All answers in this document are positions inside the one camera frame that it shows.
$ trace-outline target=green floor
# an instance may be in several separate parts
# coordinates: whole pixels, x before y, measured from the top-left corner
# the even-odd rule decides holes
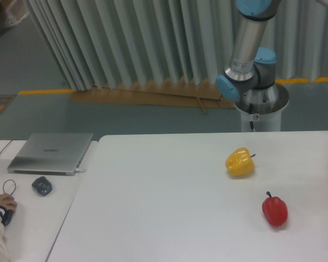
[[[290,104],[282,131],[328,130],[328,82],[285,85]],[[67,88],[30,18],[0,31],[0,94]],[[0,115],[0,139],[27,139],[33,132],[112,134],[239,132],[235,109],[73,103],[70,94],[17,96]]]

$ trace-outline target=laptop lid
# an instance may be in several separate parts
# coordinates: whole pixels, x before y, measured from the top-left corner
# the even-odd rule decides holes
[[[33,133],[12,160],[9,172],[74,175],[93,134]]]

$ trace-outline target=bell pepper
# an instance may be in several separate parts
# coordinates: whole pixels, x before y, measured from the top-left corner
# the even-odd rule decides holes
[[[248,149],[241,147],[235,150],[226,160],[226,167],[232,176],[243,176],[254,170],[254,162]]]
[[[280,227],[288,218],[286,204],[279,197],[271,196],[269,191],[266,194],[269,197],[262,203],[262,211],[270,225]]]

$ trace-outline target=wooden stick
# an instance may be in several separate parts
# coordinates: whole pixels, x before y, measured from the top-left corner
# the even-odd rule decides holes
[[[201,107],[203,113],[206,115],[206,114],[207,114],[207,109],[206,109],[206,107],[203,105],[203,103],[202,103],[202,101],[201,101],[201,99],[200,99],[199,97],[197,97],[197,101],[198,101],[198,104],[199,104],[199,106]]]

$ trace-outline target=yellow floor line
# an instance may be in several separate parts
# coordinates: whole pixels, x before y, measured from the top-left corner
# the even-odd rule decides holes
[[[306,78],[294,78],[294,79],[277,79],[278,84],[295,84],[295,83],[309,83]]]
[[[328,82],[328,78],[316,78],[313,82]],[[310,83],[306,78],[294,78],[294,79],[277,79],[278,84],[296,84],[296,83]],[[50,90],[27,90],[20,91],[18,94],[61,94],[61,93],[73,93],[72,89],[50,89]]]
[[[61,94],[73,93],[72,89],[50,89],[50,90],[28,90],[20,91],[18,94]]]
[[[328,82],[328,78],[316,78],[313,82]]]

